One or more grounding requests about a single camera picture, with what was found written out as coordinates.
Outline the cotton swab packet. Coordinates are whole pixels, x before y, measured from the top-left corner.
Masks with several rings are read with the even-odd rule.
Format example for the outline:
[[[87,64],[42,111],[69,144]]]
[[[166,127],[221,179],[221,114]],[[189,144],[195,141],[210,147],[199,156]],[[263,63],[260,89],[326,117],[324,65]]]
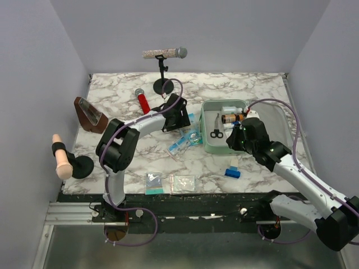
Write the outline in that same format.
[[[180,134],[190,142],[191,146],[202,144],[202,135],[200,131],[199,119],[194,114],[188,115],[190,125],[180,129]]]

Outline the blue white bandage roll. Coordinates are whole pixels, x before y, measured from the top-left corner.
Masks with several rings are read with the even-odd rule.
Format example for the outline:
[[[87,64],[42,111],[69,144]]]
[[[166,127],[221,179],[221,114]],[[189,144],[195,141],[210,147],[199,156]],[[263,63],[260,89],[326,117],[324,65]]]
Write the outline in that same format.
[[[228,130],[228,129],[233,129],[235,126],[239,125],[238,122],[233,122],[233,123],[225,123],[223,124],[223,129],[224,130]]]

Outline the brown medicine bottle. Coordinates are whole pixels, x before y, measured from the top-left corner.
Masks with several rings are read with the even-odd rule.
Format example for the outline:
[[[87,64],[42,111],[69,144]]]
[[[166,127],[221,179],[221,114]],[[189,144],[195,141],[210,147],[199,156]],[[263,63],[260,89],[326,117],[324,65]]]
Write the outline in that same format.
[[[225,123],[234,123],[241,122],[244,120],[245,116],[243,114],[223,114],[221,116],[221,121],[223,124]]]

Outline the alcohol wipes bag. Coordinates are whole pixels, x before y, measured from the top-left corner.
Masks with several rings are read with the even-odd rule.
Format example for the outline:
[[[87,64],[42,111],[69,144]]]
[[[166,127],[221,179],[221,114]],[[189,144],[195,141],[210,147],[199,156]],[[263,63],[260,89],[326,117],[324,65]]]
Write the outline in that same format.
[[[190,142],[185,137],[181,137],[167,148],[167,153],[173,159],[179,160],[189,146]]]

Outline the black scissors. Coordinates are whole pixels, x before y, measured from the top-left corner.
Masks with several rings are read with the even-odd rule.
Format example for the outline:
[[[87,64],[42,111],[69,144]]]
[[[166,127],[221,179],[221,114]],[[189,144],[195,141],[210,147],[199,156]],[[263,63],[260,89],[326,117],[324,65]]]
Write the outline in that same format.
[[[219,129],[219,113],[217,114],[217,116],[215,117],[214,120],[214,128],[213,130],[210,132],[210,137],[211,138],[223,138],[224,134],[220,131]]]

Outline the white plastic bottle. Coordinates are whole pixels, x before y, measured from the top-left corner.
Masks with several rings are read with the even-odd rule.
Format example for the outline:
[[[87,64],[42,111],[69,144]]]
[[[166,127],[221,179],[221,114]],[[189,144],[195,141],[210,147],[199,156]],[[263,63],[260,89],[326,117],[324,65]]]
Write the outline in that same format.
[[[241,114],[243,112],[242,108],[238,108],[236,106],[223,106],[222,113],[223,114]]]

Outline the green medicine kit case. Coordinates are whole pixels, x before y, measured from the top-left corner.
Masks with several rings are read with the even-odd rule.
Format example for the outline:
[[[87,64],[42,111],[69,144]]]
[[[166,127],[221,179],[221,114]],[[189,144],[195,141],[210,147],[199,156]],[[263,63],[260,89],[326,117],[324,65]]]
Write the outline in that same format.
[[[244,125],[234,127],[232,138],[227,135],[222,138],[214,138],[215,120],[218,121],[219,131],[224,133],[222,124],[223,107],[233,106],[246,111],[247,104],[239,99],[210,100],[201,106],[200,131],[203,138],[205,152],[209,154],[236,154],[237,149],[244,146],[251,149],[247,141],[257,139],[259,141],[280,142],[291,149],[294,135],[291,132],[284,110],[275,104],[268,102],[258,103],[251,107],[248,116],[243,121]]]

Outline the small teal zip bag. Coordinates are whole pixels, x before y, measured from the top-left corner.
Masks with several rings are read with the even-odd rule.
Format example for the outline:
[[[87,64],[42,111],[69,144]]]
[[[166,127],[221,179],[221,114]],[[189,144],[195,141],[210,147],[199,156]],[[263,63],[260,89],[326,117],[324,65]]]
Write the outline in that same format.
[[[162,173],[149,172],[145,175],[145,194],[163,194]]]

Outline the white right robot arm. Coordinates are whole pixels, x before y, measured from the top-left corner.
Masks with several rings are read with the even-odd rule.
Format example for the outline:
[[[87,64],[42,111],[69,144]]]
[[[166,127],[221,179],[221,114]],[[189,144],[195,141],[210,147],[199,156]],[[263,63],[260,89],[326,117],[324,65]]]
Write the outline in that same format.
[[[301,166],[293,150],[270,140],[259,118],[245,118],[233,128],[226,143],[232,150],[252,155],[260,165],[285,179],[310,201],[305,204],[272,191],[272,197],[258,205],[263,219],[269,220],[275,215],[291,219],[315,232],[333,251],[342,250],[358,236],[358,197],[346,197]]]

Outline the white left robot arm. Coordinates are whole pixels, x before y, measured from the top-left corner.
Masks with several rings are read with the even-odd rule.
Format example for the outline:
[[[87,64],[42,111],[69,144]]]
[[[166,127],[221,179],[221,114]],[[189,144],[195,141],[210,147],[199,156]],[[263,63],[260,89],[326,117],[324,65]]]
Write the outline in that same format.
[[[105,171],[103,199],[108,203],[105,215],[112,221],[124,216],[125,170],[134,158],[138,141],[156,131],[170,132],[190,125],[187,100],[171,94],[166,103],[147,114],[123,122],[112,119],[95,150],[100,166]]]

